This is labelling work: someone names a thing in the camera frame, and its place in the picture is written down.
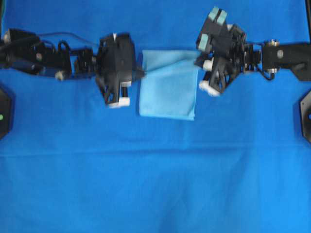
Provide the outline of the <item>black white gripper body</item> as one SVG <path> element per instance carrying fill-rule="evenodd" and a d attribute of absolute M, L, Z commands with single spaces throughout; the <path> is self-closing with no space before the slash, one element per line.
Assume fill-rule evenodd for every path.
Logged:
<path fill-rule="evenodd" d="M 109 108 L 130 105 L 128 86 L 133 82 L 135 45 L 129 33 L 113 33 L 100 39 L 96 84 Z"/>

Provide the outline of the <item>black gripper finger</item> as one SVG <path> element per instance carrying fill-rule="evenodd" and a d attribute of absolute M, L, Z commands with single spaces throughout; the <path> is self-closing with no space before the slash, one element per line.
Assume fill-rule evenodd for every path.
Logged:
<path fill-rule="evenodd" d="M 145 76 L 145 71 L 142 67 L 136 66 L 132 71 L 132 81 L 136 82 L 141 80 Z"/>

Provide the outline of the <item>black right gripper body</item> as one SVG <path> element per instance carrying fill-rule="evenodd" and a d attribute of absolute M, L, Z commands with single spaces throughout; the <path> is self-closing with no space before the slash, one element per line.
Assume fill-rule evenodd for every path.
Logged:
<path fill-rule="evenodd" d="M 220 96 L 241 73 L 239 66 L 219 55 L 209 58 L 201 53 L 194 64 L 206 71 L 199 82 L 199 89 L 212 97 Z"/>

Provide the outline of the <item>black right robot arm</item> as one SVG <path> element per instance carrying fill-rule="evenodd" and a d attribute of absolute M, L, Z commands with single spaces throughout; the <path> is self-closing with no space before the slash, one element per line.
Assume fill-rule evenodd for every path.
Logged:
<path fill-rule="evenodd" d="M 213 97 L 221 95 L 242 73 L 258 72 L 271 81 L 280 69 L 290 70 L 299 81 L 311 80 L 310 43 L 280 44 L 271 40 L 259 50 L 253 44 L 235 42 L 228 47 L 212 46 L 202 52 L 196 65 L 206 71 L 199 88 Z"/>

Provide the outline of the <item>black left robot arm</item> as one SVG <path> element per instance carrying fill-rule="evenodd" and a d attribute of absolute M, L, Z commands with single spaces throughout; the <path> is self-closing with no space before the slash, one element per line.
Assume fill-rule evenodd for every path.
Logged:
<path fill-rule="evenodd" d="M 9 29 L 0 39 L 0 67 L 59 81 L 95 77 L 107 107 L 130 105 L 128 88 L 145 76 L 130 34 L 108 34 L 97 47 L 97 52 L 90 47 L 73 49 L 66 40 L 54 45 L 42 35 Z"/>

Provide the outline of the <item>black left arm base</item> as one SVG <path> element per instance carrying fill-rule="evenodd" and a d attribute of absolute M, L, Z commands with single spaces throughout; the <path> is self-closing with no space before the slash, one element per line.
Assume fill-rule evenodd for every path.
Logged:
<path fill-rule="evenodd" d="M 0 139 L 3 139 L 13 128 L 15 100 L 14 92 L 0 83 Z"/>

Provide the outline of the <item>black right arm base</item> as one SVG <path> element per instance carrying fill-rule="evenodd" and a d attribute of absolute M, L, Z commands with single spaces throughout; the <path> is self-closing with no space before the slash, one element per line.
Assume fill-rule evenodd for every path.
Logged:
<path fill-rule="evenodd" d="M 303 138 L 311 144 L 311 91 L 306 92 L 298 101 L 300 128 Z"/>

